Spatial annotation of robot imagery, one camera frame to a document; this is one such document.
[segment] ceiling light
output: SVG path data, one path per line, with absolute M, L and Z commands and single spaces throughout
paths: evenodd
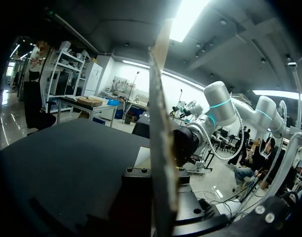
M 182 42 L 210 0 L 182 0 L 173 21 L 170 39 Z
M 280 90 L 253 90 L 255 95 L 277 96 L 289 99 L 299 99 L 299 94 L 296 92 L 280 91 Z
M 10 55 L 10 58 L 12 57 L 12 55 L 15 53 L 15 51 L 20 47 L 20 45 L 18 44 L 17 47 L 13 50 L 13 52 Z
M 128 63 L 128 64 L 132 64 L 132 65 L 136 65 L 136 66 L 143 67 L 143 68 L 150 68 L 150 66 L 147 66 L 147 65 L 144 65 L 144 64 L 140 64 L 140 63 L 131 62 L 131 61 L 127 61 L 127 60 L 122 60 L 122 62 Z M 205 89 L 203 86 L 200 86 L 200 85 L 198 85 L 196 83 L 193 83 L 193 82 L 191 82 L 191 81 L 189 81 L 187 79 L 184 79 L 184 78 L 181 78 L 179 76 L 176 76 L 176 75 L 174 75 L 172 73 L 163 71 L 163 74 L 171 76 L 171 77 L 176 78 L 178 80 L 181 80 L 181 81 L 183 81 L 185 83 L 188 83 L 188 84 L 190 84 L 192 86 L 195 86 L 195 87 L 197 87 L 197 88 L 199 88 L 201 90 Z
M 196 84 L 196 83 L 193 83 L 193 82 L 191 82 L 191 81 L 189 81 L 189 80 L 187 80 L 187 79 L 185 79 L 185 78 L 181 78 L 181 77 L 179 77 L 179 76 L 176 76 L 176 75 L 174 75 L 174 74 L 172 74 L 172 73 L 168 73 L 168 72 L 163 71 L 163 74 L 168 75 L 168 76 L 171 76 L 171 77 L 176 78 L 176 79 L 178 79 L 178 80 L 181 80 L 181 81 L 183 81 L 183 82 L 185 82 L 185 83 L 188 83 L 188 84 L 190 84 L 190 85 L 192 85 L 192 86 L 195 86 L 195 87 L 197 87 L 197 88 L 199 88 L 199 89 L 201 89 L 201 90 L 205 89 L 203 86 L 200 86 L 200 85 L 198 85 L 198 84 Z
M 140 63 L 131 62 L 131 61 L 127 61 L 127 60 L 122 60 L 122 62 L 132 64 L 132 65 L 136 65 L 136 66 L 143 67 L 143 68 L 150 68 L 150 66 L 140 64 Z
M 24 54 L 23 56 L 20 57 L 20 59 L 23 59 L 27 55 L 28 55 L 28 53 Z

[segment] chair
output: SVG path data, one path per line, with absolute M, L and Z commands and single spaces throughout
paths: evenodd
M 29 81 L 37 80 L 40 77 L 40 72 L 32 72 L 29 70 Z
M 51 127 L 56 117 L 49 112 L 51 106 L 56 103 L 53 101 L 47 101 L 48 113 L 41 112 L 42 99 L 40 84 L 38 82 L 26 81 L 24 82 L 24 110 L 26 116 L 26 123 L 28 128 L 36 128 L 39 131 L 48 127 Z

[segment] ceiling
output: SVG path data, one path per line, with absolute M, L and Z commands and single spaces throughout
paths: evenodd
M 57 0 L 51 9 L 96 53 L 147 63 L 148 47 L 179 4 L 180 0 Z M 222 80 L 253 103 L 258 99 L 253 89 L 296 92 L 286 54 L 298 63 L 302 86 L 302 54 L 265 0 L 211 0 L 184 41 L 171 43 L 167 70 L 203 86 Z M 286 102 L 295 118 L 297 102 Z

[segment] window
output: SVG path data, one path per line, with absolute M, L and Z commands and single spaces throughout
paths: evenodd
M 9 62 L 7 71 L 6 71 L 6 77 L 10 77 L 12 75 L 12 71 L 14 69 L 15 62 Z

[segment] microphone stand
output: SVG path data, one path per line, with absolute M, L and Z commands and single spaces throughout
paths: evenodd
M 177 105 L 178 105 L 178 104 L 179 104 L 179 102 L 180 102 L 181 94 L 182 94 L 182 89 L 180 89 L 180 96 L 179 96 L 179 100 L 178 100 Z
M 123 114 L 124 116 L 122 116 L 122 124 L 123 124 L 123 121 L 124 121 L 124 117 L 127 115 L 127 105 L 128 105 L 128 102 L 129 102 L 129 99 L 130 99 L 130 95 L 131 95 L 131 92 L 132 92 L 132 88 L 133 88 L 133 85 L 135 83 L 135 79 L 137 77 L 137 75 L 139 74 L 140 72 L 136 72 L 135 74 L 135 78 L 133 80 L 133 83 L 132 83 L 132 86 L 131 86 L 131 89 L 130 89 L 130 92 L 129 92 L 129 96 L 128 96 L 128 100 L 127 100 L 127 103 L 126 103 L 126 106 L 125 106 L 125 110 L 123 111 Z

